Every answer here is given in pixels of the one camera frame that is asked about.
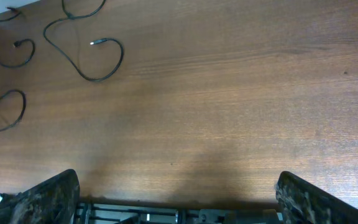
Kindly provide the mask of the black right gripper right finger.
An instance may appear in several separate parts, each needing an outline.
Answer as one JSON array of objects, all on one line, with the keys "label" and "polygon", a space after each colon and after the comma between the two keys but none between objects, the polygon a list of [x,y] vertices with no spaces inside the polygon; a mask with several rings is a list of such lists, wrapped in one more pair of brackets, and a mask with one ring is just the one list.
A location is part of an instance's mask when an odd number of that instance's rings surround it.
[{"label": "black right gripper right finger", "polygon": [[284,223],[358,223],[358,209],[283,171],[275,186]]}]

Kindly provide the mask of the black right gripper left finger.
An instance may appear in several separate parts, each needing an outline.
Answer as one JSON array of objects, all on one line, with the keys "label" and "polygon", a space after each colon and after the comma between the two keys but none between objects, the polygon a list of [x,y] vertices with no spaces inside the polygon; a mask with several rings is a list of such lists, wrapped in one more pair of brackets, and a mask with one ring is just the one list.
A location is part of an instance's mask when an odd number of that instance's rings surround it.
[{"label": "black right gripper left finger", "polygon": [[70,223],[79,196],[78,176],[67,169],[25,192],[2,194],[0,223]]}]

